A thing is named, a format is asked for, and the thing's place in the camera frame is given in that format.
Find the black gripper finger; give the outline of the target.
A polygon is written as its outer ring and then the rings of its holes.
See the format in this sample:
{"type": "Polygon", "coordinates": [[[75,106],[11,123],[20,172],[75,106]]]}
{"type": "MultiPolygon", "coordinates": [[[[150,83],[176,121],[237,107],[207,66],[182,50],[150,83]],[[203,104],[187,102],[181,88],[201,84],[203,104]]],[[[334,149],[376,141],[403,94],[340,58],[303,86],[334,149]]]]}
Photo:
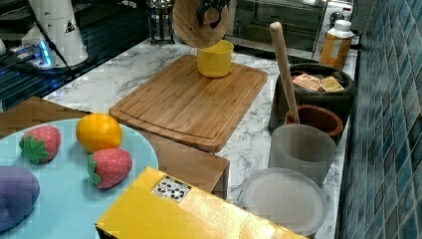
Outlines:
{"type": "Polygon", "coordinates": [[[222,20],[222,11],[228,5],[229,0],[211,0],[210,4],[210,27],[216,28],[222,20]]]}
{"type": "Polygon", "coordinates": [[[204,16],[206,11],[210,8],[211,0],[200,0],[198,9],[196,10],[196,18],[200,26],[204,23],[204,16]]]}

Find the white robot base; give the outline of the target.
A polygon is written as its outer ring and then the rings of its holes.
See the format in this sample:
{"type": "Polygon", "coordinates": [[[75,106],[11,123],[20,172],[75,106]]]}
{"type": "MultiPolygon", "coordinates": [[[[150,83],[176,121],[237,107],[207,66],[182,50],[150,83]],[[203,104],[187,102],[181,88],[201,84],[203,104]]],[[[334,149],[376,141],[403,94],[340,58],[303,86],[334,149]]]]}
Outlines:
{"type": "Polygon", "coordinates": [[[76,70],[91,64],[98,53],[82,38],[72,0],[25,0],[34,22],[23,37],[37,57],[29,64],[42,71],[76,70]]]}

